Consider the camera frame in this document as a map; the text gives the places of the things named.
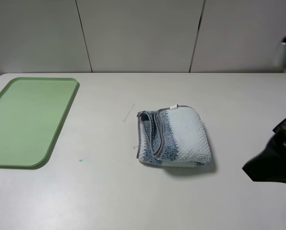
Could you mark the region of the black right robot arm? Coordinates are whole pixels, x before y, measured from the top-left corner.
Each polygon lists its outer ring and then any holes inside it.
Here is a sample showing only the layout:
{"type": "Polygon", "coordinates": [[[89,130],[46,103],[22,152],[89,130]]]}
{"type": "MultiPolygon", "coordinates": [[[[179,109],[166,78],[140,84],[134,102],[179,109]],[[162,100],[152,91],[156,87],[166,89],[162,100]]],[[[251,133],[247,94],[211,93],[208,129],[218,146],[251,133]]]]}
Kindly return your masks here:
{"type": "Polygon", "coordinates": [[[273,129],[273,133],[264,150],[242,169],[254,182],[286,184],[286,118],[273,129]]]}

